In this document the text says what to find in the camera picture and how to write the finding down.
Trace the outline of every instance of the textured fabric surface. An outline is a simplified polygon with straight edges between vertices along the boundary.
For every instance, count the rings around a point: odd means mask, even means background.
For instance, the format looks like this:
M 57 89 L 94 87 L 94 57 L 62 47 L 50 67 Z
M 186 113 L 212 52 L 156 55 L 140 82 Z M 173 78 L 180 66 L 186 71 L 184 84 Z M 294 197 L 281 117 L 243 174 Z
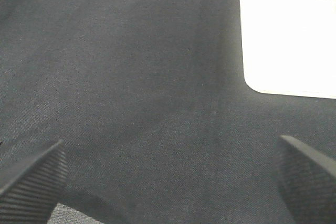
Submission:
M 63 139 L 61 203 L 103 223 L 292 224 L 274 179 L 277 136 L 335 156 L 334 100 L 245 84 L 239 0 L 0 10 L 2 157 Z
M 57 204 L 48 224 L 102 224 L 85 214 L 62 204 Z

